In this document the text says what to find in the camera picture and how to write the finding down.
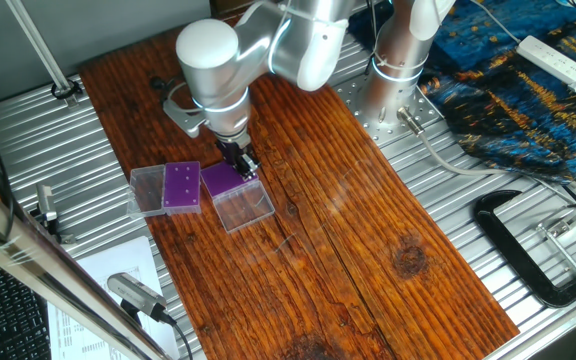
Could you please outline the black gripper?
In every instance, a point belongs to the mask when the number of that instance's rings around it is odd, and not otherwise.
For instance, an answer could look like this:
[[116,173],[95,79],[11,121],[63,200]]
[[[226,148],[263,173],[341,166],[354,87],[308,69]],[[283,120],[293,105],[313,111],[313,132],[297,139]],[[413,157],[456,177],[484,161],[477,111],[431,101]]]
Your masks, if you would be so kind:
[[[222,154],[224,161],[231,165],[235,173],[244,180],[257,176],[259,161],[248,153],[248,148],[241,148],[238,143],[216,141],[216,146]],[[244,172],[238,164],[243,164]]]

